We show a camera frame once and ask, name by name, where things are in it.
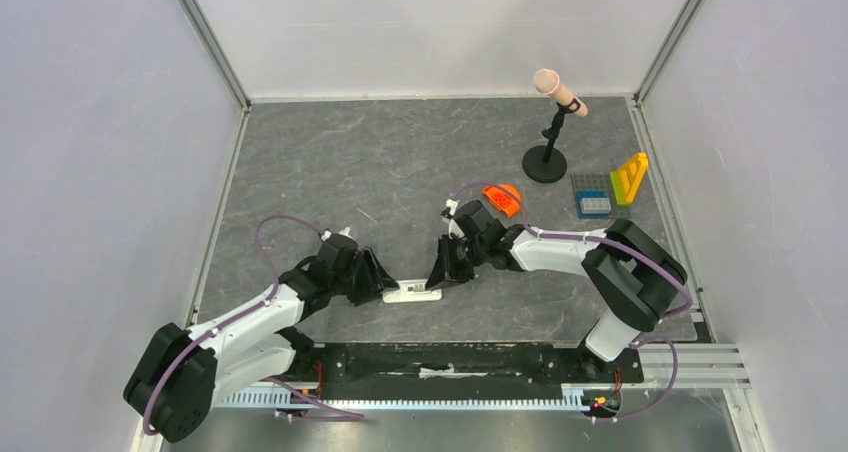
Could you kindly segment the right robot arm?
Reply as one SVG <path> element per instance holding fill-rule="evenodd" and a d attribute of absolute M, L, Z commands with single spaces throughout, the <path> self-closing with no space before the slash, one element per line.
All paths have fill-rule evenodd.
<path fill-rule="evenodd" d="M 505 226 L 478 200 L 451 201 L 443 216 L 449 229 L 438 239 L 427 289 L 467 283 L 484 264 L 583 276 L 594 285 L 607 309 L 577 354 L 580 372 L 591 380 L 606 378 L 626 348 L 692 304 L 682 265 L 628 219 L 587 232 Z"/>

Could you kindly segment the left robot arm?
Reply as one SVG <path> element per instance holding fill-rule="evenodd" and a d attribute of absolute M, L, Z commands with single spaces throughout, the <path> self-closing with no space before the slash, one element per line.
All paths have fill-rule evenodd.
<path fill-rule="evenodd" d="M 328 233 L 316 254 L 235 309 L 187 329 L 160 327 L 123 399 L 140 414 L 147 434 L 181 441 L 232 394 L 282 374 L 295 381 L 307 377 L 314 365 L 312 342 L 296 326 L 332 298 L 358 306 L 398 287 L 372 249 Z"/>

